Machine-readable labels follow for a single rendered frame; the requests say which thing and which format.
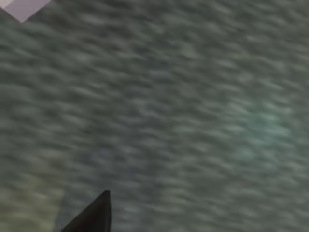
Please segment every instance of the asphalt surface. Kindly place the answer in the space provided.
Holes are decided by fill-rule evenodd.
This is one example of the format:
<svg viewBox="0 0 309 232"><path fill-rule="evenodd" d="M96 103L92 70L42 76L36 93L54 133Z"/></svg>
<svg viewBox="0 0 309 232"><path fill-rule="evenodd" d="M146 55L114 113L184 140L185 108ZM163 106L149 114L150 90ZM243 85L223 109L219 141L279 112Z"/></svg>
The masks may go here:
<svg viewBox="0 0 309 232"><path fill-rule="evenodd" d="M308 8L1 12L0 231L52 231L110 189L113 232L307 232Z"/></svg>

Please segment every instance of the gray carpet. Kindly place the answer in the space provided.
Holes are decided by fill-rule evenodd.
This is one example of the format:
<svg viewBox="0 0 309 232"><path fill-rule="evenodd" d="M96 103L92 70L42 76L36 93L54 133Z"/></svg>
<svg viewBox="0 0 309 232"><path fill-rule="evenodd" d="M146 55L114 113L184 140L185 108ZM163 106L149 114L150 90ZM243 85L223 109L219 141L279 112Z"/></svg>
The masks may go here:
<svg viewBox="0 0 309 232"><path fill-rule="evenodd" d="M1 12L0 231L52 231L63 195L67 222L110 189L113 232L307 232L308 8L54 0L24 24Z"/></svg>

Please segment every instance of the textured surface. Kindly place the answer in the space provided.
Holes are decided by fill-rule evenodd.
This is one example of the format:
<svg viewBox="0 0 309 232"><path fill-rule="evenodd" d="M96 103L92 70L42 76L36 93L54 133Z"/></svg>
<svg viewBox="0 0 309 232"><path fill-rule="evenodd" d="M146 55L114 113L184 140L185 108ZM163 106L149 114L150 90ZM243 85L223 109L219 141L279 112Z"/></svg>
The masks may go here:
<svg viewBox="0 0 309 232"><path fill-rule="evenodd" d="M308 231L308 7L1 12L0 231L51 231L68 163L65 211L110 188L113 232Z"/></svg>

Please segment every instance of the dark triangular object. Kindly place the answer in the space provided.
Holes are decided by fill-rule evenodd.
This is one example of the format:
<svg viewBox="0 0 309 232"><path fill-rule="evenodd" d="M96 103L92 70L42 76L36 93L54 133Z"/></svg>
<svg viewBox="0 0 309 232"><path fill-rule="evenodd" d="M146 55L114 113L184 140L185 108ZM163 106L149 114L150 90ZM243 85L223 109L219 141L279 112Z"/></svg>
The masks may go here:
<svg viewBox="0 0 309 232"><path fill-rule="evenodd" d="M110 232L111 224L111 192L107 190L74 218L62 232Z"/></svg>

